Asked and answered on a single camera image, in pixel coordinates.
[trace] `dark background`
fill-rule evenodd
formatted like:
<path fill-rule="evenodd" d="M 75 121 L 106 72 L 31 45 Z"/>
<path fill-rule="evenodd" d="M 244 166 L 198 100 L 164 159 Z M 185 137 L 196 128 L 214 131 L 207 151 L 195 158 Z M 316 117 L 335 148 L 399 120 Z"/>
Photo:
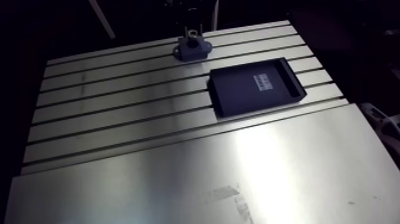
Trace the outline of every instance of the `dark background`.
<path fill-rule="evenodd" d="M 88 1 L 18 0 L 0 4 L 2 148 L 0 219 L 24 146 L 46 61 L 181 35 L 160 0 L 98 0 L 115 32 L 111 40 Z M 400 113 L 400 29 L 396 1 L 220 0 L 218 29 L 289 19 L 350 102 Z M 205 31 L 211 20 L 206 18 Z"/>

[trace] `black tray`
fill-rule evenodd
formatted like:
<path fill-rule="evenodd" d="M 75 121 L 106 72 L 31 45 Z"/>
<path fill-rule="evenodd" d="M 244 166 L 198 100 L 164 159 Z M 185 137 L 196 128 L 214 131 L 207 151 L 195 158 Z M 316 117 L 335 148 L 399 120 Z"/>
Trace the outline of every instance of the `black tray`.
<path fill-rule="evenodd" d="M 298 102 L 306 92 L 284 58 L 214 69 L 208 90 L 219 117 Z"/>

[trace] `black plastic part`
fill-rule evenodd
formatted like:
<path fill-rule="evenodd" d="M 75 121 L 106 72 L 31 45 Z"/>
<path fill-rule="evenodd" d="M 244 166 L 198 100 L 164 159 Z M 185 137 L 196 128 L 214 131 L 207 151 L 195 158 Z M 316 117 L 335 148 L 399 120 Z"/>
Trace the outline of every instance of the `black plastic part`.
<path fill-rule="evenodd" d="M 179 38 L 178 46 L 174 48 L 173 55 L 180 61 L 194 61 L 206 59 L 213 46 L 204 41 L 203 37 Z"/>
<path fill-rule="evenodd" d="M 298 102 L 307 93 L 284 58 L 211 70 L 208 90 L 219 117 Z"/>

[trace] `white label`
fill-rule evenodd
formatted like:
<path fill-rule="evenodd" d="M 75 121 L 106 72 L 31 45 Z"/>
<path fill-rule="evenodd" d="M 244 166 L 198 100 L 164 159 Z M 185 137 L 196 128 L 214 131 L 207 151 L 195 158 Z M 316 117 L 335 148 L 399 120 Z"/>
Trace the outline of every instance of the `white label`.
<path fill-rule="evenodd" d="M 268 78 L 267 74 L 265 74 L 265 73 L 256 74 L 254 76 L 254 80 L 260 91 L 266 91 L 266 90 L 274 88 L 270 82 L 270 79 Z"/>

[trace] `metal surface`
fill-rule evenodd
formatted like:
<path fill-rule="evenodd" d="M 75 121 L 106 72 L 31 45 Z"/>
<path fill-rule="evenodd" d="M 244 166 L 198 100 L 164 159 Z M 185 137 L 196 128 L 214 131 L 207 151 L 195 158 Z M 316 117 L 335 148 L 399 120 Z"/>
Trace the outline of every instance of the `metal surface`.
<path fill-rule="evenodd" d="M 25 166 L 22 168 L 21 174 L 26 175 L 45 170 L 56 169 L 59 167 L 85 163 L 88 161 L 99 160 L 102 158 L 123 155 L 135 151 L 146 150 L 153 147 L 159 147 L 160 145 L 168 145 L 176 142 L 188 141 L 200 137 L 211 136 L 218 133 L 224 133 L 245 127 L 261 125 L 264 123 L 273 122 L 275 120 L 287 119 L 289 117 L 295 117 L 302 114 L 318 112 L 321 110 L 326 110 L 329 108 L 339 107 L 347 104 L 348 101 L 345 99 L 334 98 L 334 99 L 328 99 L 326 101 L 319 101 L 313 104 L 284 108 L 283 110 L 282 109 L 266 110 L 263 111 L 263 113 L 256 115 L 249 114 L 239 119 L 237 122 L 219 123 L 218 125 L 203 127 L 201 129 L 195 129 L 190 132 L 177 133 L 172 136 L 166 136 L 148 141 L 137 142 L 135 144 L 118 146 L 113 148 L 112 150 L 97 150 L 97 151 L 92 151 L 90 153 L 71 155 L 69 157 L 60 158 L 56 160 L 42 161 L 40 163 L 30 164 L 29 166 Z"/>
<path fill-rule="evenodd" d="M 282 49 L 276 52 L 271 50 L 279 49 L 280 44 L 284 46 L 291 46 L 288 49 Z M 271 39 L 267 41 L 260 41 L 260 42 L 251 42 L 251 43 L 244 43 L 242 46 L 237 45 L 230 45 L 224 48 L 217 48 L 214 49 L 208 56 L 208 59 L 212 58 L 221 58 L 221 57 L 232 57 L 232 56 L 240 56 L 241 54 L 250 54 L 256 52 L 262 52 L 259 55 L 249 55 L 257 57 L 258 59 L 265 58 L 275 58 L 275 55 L 282 55 L 280 57 L 287 57 L 288 59 L 293 59 L 296 57 L 306 57 L 312 56 L 312 52 L 306 46 L 299 46 L 302 45 L 303 40 L 299 38 L 299 36 L 290 36 L 286 38 L 279 38 L 279 39 Z M 244 58 L 234 58 L 234 60 L 242 61 Z M 176 60 L 173 56 L 168 57 L 161 57 L 161 58 L 154 58 L 145 61 L 137 61 L 128 64 L 119 64 L 112 67 L 104 67 L 101 69 L 95 70 L 88 70 L 88 71 L 81 71 L 77 73 L 72 73 L 64 76 L 57 76 L 51 79 L 45 79 L 42 83 L 41 90 L 49 90 L 54 88 L 60 88 L 70 85 L 77 85 L 83 84 L 87 82 L 105 80 L 110 78 L 116 78 L 121 76 L 139 74 L 144 72 L 156 71 L 159 69 L 168 69 L 170 67 L 179 67 L 184 65 L 178 60 Z"/>
<path fill-rule="evenodd" d="M 250 63 L 254 58 L 239 58 L 241 63 Z M 268 58 L 259 57 L 258 60 L 265 60 Z M 217 60 L 209 63 L 202 63 L 201 65 L 189 65 L 175 69 L 165 69 L 145 74 L 137 74 L 134 76 L 126 76 L 118 79 L 105 80 L 103 82 L 88 83 L 81 86 L 64 88 L 57 91 L 45 92 L 39 94 L 37 105 L 43 106 L 54 104 L 58 102 L 74 100 L 79 98 L 93 97 L 104 93 L 113 93 L 132 88 L 139 88 L 141 86 L 154 85 L 157 83 L 171 82 L 182 78 L 195 77 L 202 74 L 207 74 L 211 69 L 219 69 L 225 67 L 227 64 L 234 65 L 238 59 L 232 58 L 228 60 Z M 312 70 L 322 68 L 322 65 L 315 57 L 302 58 L 297 60 L 290 60 L 289 65 L 296 73 L 304 70 Z"/>
<path fill-rule="evenodd" d="M 116 94 L 108 94 L 100 97 L 37 109 L 33 115 L 33 122 L 42 122 L 44 120 L 68 117 L 76 114 L 85 114 L 93 111 L 149 101 L 152 99 L 205 90 L 206 88 L 207 78 L 198 77 L 195 79 L 171 82 L 148 88 L 118 92 Z"/>
<path fill-rule="evenodd" d="M 297 77 L 304 87 L 332 81 L 325 70 L 301 73 L 297 75 Z M 102 113 L 88 114 L 67 120 L 45 123 L 43 125 L 36 125 L 31 128 L 28 141 L 37 141 L 75 132 L 93 130 L 100 127 L 140 121 L 142 119 L 148 119 L 163 114 L 171 114 L 209 106 L 211 106 L 211 100 L 208 92 L 190 94 L 182 97 L 175 97 L 147 104 L 139 104 Z"/>
<path fill-rule="evenodd" d="M 268 109 L 268 111 L 310 104 L 312 102 L 324 101 L 342 96 L 341 91 L 335 84 L 308 88 L 306 89 L 306 92 L 308 95 L 300 102 L 281 107 L 274 107 Z M 265 113 L 265 111 L 260 110 L 253 112 L 252 114 L 260 114 L 263 112 Z M 246 116 L 246 114 L 230 117 L 228 119 L 234 120 L 243 116 Z M 138 141 L 152 136 L 173 133 L 188 128 L 202 127 L 217 123 L 216 119 L 214 110 L 206 109 L 122 127 L 97 130 L 96 132 L 83 134 L 77 133 L 74 136 L 28 145 L 26 147 L 24 162 L 43 160 L 46 158 L 82 151 L 90 151 L 112 145 L 126 144 L 128 142 Z"/>
<path fill-rule="evenodd" d="M 235 33 L 227 36 L 216 36 L 208 38 L 206 41 L 212 43 L 213 47 L 221 47 L 244 41 L 256 41 L 260 39 L 274 38 L 285 35 L 294 35 L 296 30 L 292 26 L 275 27 L 267 30 L 254 30 L 244 33 Z M 65 73 L 72 73 L 81 70 L 95 69 L 103 66 L 111 66 L 115 64 L 128 63 L 148 58 L 161 57 L 171 55 L 171 49 L 177 44 L 172 43 L 163 46 L 156 46 L 136 51 L 127 51 L 119 54 L 105 55 L 95 58 L 88 58 L 70 63 L 58 64 L 50 66 L 45 71 L 45 76 L 54 76 Z"/>
<path fill-rule="evenodd" d="M 218 30 L 215 32 L 209 32 L 209 33 L 204 33 L 203 36 L 206 38 L 210 38 L 213 36 L 219 36 L 219 35 L 229 35 L 232 33 L 239 33 L 243 31 L 248 31 L 248 30 L 257 30 L 257 29 L 265 29 L 269 27 L 275 27 L 275 26 L 284 26 L 290 24 L 289 21 L 278 21 L 274 23 L 264 23 L 264 24 L 258 24 L 258 25 L 253 25 L 253 26 L 246 26 L 246 27 L 238 27 L 238 28 L 232 28 L 232 29 L 227 29 L 227 30 Z M 163 39 L 163 40 L 157 40 L 157 41 L 151 41 L 151 42 L 145 42 L 145 43 L 139 43 L 139 44 L 134 44 L 134 45 L 128 45 L 128 46 L 121 46 L 118 48 L 111 48 L 111 49 L 105 49 L 101 51 L 94 51 L 94 52 L 89 52 L 89 53 L 84 53 L 84 54 L 78 54 L 78 55 L 72 55 L 68 57 L 63 57 L 63 58 L 56 58 L 53 60 L 49 60 L 47 64 L 53 65 L 53 64 L 60 64 L 60 63 L 66 63 L 69 61 L 76 61 L 76 60 L 82 60 L 85 58 L 91 58 L 91 57 L 98 57 L 106 54 L 115 54 L 115 53 L 120 53 L 124 51 L 132 51 L 136 49 L 141 49 L 141 48 L 148 48 L 152 46 L 160 46 L 168 43 L 177 43 L 177 37 L 176 38 L 168 38 L 168 39 Z"/>
<path fill-rule="evenodd" d="M 24 170 L 84 163 L 347 104 L 288 21 L 204 36 L 217 47 L 206 60 L 191 63 L 170 54 L 176 39 L 50 61 Z M 279 57 L 288 60 L 306 98 L 229 119 L 215 116 L 207 91 L 210 70 Z"/>
<path fill-rule="evenodd" d="M 347 105 L 17 177 L 5 223 L 399 223 L 399 189 Z"/>

